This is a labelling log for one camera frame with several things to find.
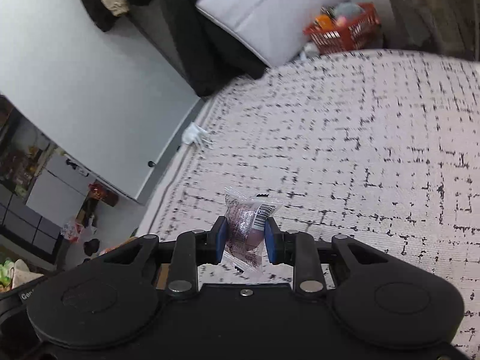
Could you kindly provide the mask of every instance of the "barcode label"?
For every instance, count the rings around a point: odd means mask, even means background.
[[[251,225],[252,229],[255,230],[265,230],[265,222],[267,218],[273,214],[275,211],[275,206],[270,206],[268,204],[262,204],[258,210],[257,214],[255,216],[255,219],[253,220],[253,225]]]

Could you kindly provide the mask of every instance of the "rug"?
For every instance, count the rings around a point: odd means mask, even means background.
[[[224,188],[268,193],[282,230],[318,240],[347,234],[445,278],[465,318],[454,344],[480,351],[480,99],[476,65],[417,52],[324,56],[238,78],[210,104],[213,144],[189,148],[150,232],[173,240],[208,230]],[[199,267],[200,283],[291,282],[228,262]]]

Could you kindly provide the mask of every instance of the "pillow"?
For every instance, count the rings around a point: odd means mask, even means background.
[[[267,66],[285,64],[308,42],[303,29],[321,7],[348,0],[198,0],[197,9]]]

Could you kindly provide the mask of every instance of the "plastic wrapper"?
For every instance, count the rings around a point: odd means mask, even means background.
[[[282,206],[282,202],[268,197],[247,198],[227,187],[225,204],[229,238],[224,256],[239,271],[261,274],[265,221]]]
[[[64,239],[69,240],[71,243],[78,242],[80,235],[83,231],[83,226],[75,221],[75,218],[71,218],[63,227],[60,229],[60,234],[63,235]]]

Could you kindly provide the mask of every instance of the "red basket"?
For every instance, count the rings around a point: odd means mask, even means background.
[[[371,3],[359,4],[365,12],[349,21],[345,26],[324,31],[311,24],[303,33],[310,35],[320,54],[359,50],[372,41],[379,33],[380,19]]]

